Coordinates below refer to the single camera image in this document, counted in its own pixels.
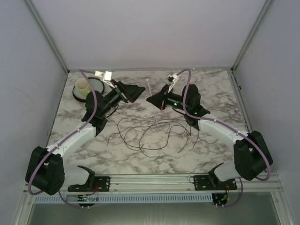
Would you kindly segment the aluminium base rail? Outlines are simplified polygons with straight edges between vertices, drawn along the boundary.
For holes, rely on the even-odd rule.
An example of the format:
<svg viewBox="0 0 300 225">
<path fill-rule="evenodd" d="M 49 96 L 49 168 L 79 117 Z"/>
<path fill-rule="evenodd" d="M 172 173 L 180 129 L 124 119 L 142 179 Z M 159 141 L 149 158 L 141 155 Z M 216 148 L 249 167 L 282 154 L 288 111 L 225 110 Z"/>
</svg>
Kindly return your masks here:
<svg viewBox="0 0 300 225">
<path fill-rule="evenodd" d="M 199 174 L 123 174 L 107 175 L 111 177 L 109 192 L 96 192 L 99 194 L 154 194 L 154 193 L 224 193 L 223 190 L 196 191 L 193 176 Z M 282 192 L 283 188 L 276 173 L 272 173 L 267 181 L 254 179 L 235 179 L 237 190 L 234 192 Z"/>
</svg>

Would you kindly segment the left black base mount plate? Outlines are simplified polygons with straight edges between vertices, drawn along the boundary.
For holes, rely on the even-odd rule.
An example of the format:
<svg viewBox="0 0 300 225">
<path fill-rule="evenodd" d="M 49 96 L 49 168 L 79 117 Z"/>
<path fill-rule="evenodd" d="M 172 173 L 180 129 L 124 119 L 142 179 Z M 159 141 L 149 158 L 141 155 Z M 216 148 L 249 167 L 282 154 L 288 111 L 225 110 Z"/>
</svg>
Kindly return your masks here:
<svg viewBox="0 0 300 225">
<path fill-rule="evenodd" d="M 110 176 L 95 176 L 88 179 L 83 185 L 71 185 L 67 188 L 68 192 L 109 192 Z"/>
</svg>

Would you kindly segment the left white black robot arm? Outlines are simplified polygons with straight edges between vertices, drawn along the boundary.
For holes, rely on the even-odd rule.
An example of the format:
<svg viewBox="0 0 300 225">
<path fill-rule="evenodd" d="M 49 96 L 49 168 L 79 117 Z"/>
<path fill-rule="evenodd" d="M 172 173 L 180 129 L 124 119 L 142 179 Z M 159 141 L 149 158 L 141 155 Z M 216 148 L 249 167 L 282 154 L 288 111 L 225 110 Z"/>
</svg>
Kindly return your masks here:
<svg viewBox="0 0 300 225">
<path fill-rule="evenodd" d="M 144 87 L 116 81 L 112 81 L 112 89 L 105 96 L 92 90 L 86 97 L 86 114 L 76 129 L 55 144 L 38 146 L 32 151 L 25 176 L 29 193 L 34 194 L 32 187 L 48 195 L 58 193 L 62 187 L 69 191 L 93 191 L 97 181 L 95 172 L 82 165 L 72 167 L 67 160 L 104 130 L 108 116 L 120 101 L 133 103 L 144 91 Z"/>
</svg>

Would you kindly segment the right aluminium frame post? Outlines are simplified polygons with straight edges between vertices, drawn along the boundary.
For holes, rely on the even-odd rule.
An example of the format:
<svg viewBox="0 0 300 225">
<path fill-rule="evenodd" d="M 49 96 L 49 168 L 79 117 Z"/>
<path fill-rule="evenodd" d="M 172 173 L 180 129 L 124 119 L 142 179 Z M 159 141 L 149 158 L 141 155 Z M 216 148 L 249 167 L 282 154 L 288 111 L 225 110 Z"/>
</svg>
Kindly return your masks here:
<svg viewBox="0 0 300 225">
<path fill-rule="evenodd" d="M 275 0 L 266 0 L 264 2 L 263 7 L 258 14 L 258 17 L 256 18 L 252 28 L 250 29 L 250 32 L 249 32 L 244 44 L 242 45 L 242 48 L 239 51 L 239 54 L 238 54 L 236 60 L 234 61 L 233 66 L 231 67 L 231 71 L 233 74 L 235 73 L 235 71 L 238 69 L 241 62 L 243 61 L 254 38 L 256 37 L 260 27 L 262 26 L 264 19 L 266 18 L 268 12 L 270 11 L 271 7 L 274 5 L 275 2 L 276 2 Z"/>
</svg>

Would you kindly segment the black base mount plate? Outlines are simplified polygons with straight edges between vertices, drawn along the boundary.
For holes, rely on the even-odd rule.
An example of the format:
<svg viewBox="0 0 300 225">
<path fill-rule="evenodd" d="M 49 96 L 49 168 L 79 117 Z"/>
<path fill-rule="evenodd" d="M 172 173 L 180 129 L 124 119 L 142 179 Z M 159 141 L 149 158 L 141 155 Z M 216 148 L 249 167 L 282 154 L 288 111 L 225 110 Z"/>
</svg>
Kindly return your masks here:
<svg viewBox="0 0 300 225">
<path fill-rule="evenodd" d="M 204 190 L 237 190 L 235 179 L 219 181 L 215 176 L 195 175 L 193 176 L 193 184 L 196 191 Z"/>
<path fill-rule="evenodd" d="M 95 176 L 88 179 L 83 185 L 71 185 L 67 188 L 68 192 L 109 192 L 110 176 Z"/>
</svg>

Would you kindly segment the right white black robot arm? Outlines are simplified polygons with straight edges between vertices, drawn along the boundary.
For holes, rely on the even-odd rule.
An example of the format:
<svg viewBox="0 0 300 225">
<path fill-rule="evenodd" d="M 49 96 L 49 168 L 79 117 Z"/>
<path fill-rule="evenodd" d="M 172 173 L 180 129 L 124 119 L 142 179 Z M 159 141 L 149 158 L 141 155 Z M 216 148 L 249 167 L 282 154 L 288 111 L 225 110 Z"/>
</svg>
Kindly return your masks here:
<svg viewBox="0 0 300 225">
<path fill-rule="evenodd" d="M 210 111 L 201 105 L 201 95 L 194 84 L 185 86 L 181 95 L 174 94 L 166 84 L 160 92 L 146 100 L 160 110 L 167 106 L 179 110 L 186 109 L 184 118 L 190 127 L 214 136 L 233 150 L 233 161 L 221 163 L 208 173 L 208 183 L 214 190 L 224 188 L 236 178 L 253 180 L 263 171 L 270 169 L 273 159 L 262 134 L 258 131 L 238 131 L 221 125 Z"/>
</svg>

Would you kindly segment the aluminium frame post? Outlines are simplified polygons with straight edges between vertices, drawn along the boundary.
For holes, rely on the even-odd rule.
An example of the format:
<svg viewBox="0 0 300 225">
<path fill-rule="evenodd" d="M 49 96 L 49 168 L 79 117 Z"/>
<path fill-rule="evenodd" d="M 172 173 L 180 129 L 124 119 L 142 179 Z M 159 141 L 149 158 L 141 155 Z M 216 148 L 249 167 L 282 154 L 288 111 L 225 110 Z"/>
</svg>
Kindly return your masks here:
<svg viewBox="0 0 300 225">
<path fill-rule="evenodd" d="M 59 51 L 52 35 L 50 34 L 49 29 L 47 28 L 44 20 L 42 19 L 40 13 L 38 12 L 37 8 L 35 7 L 35 5 L 33 4 L 33 2 L 31 0 L 24 0 L 24 3 L 26 4 L 30 14 L 33 16 L 34 20 L 36 21 L 38 27 L 40 28 L 40 30 L 43 33 L 43 36 L 45 37 L 49 47 L 51 48 L 55 58 L 58 60 L 60 66 L 62 67 L 63 71 L 68 74 L 69 73 L 69 69 L 66 65 L 65 60 L 63 59 L 63 56 L 61 54 L 61 52 Z"/>
<path fill-rule="evenodd" d="M 252 28 L 250 29 L 250 32 L 249 32 L 244 44 L 242 45 L 242 48 L 239 51 L 239 54 L 238 54 L 236 60 L 234 61 L 233 66 L 231 67 L 231 71 L 233 74 L 235 73 L 235 71 L 238 69 L 241 62 L 243 61 L 254 38 L 256 37 L 260 27 L 262 26 L 264 19 L 266 18 L 268 12 L 270 11 L 271 7 L 274 5 L 275 2 L 276 2 L 275 0 L 266 0 L 264 2 L 263 7 L 258 14 L 258 17 L 256 18 Z"/>
</svg>

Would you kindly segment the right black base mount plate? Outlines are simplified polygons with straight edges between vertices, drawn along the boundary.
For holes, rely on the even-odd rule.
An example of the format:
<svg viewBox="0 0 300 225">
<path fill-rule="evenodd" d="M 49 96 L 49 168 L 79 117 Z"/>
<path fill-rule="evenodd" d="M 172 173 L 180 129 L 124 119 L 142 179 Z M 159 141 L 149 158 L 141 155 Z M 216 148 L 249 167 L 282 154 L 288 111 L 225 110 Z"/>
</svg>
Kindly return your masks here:
<svg viewBox="0 0 300 225">
<path fill-rule="evenodd" d="M 195 175 L 193 176 L 193 184 L 196 191 L 204 190 L 237 190 L 235 179 L 219 181 L 215 176 Z"/>
</svg>

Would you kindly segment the left aluminium frame post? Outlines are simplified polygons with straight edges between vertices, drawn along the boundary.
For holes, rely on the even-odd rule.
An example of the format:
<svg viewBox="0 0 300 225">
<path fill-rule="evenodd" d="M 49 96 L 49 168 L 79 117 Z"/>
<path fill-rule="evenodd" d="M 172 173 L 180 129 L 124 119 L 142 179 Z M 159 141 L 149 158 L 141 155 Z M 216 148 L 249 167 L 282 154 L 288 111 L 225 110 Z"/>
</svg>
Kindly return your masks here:
<svg viewBox="0 0 300 225">
<path fill-rule="evenodd" d="M 33 4 L 33 2 L 31 0 L 24 0 L 24 3 L 26 4 L 30 14 L 33 16 L 34 20 L 36 21 L 38 27 L 40 28 L 40 30 L 43 33 L 43 36 L 45 37 L 49 47 L 51 48 L 55 58 L 58 60 L 60 66 L 62 67 L 63 71 L 68 74 L 69 73 L 69 69 L 66 65 L 65 60 L 63 59 L 63 56 L 61 54 L 61 52 L 59 51 L 52 35 L 50 34 L 49 29 L 47 28 L 44 20 L 42 19 L 40 13 L 38 12 L 37 8 L 35 7 L 35 5 Z"/>
</svg>

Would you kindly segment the yellow-green mug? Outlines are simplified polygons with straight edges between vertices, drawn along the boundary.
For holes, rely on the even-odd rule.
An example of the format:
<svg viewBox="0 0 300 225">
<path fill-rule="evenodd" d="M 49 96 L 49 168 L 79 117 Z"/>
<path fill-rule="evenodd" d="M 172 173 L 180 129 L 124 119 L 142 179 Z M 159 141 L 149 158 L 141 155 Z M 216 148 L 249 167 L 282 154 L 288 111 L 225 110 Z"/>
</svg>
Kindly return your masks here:
<svg viewBox="0 0 300 225">
<path fill-rule="evenodd" d="M 90 92 L 90 85 L 85 78 L 81 78 L 75 82 L 74 95 L 77 98 L 85 99 Z"/>
</svg>

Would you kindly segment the white plate with dark rim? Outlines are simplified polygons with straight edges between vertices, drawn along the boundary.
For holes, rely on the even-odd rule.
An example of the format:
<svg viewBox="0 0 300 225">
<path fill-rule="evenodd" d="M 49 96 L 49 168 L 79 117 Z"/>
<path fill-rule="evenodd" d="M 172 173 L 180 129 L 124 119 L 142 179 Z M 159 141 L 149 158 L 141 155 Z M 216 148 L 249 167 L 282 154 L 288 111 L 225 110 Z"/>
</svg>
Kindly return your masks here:
<svg viewBox="0 0 300 225">
<path fill-rule="evenodd" d="M 89 83 L 89 85 L 90 85 L 91 90 L 92 90 L 92 88 L 93 88 L 94 91 L 98 91 L 100 94 L 103 94 L 103 93 L 104 93 L 105 86 L 104 86 L 104 83 L 103 83 L 100 79 L 95 78 L 95 77 L 89 77 L 88 80 L 89 80 L 88 83 Z M 85 103 L 85 102 L 86 102 L 86 98 L 85 98 L 85 99 L 80 99 L 80 98 L 76 97 L 76 96 L 74 95 L 74 89 L 75 89 L 75 86 L 73 87 L 73 90 L 72 90 L 72 95 L 73 95 L 73 97 L 74 97 L 77 101 Z"/>
</svg>

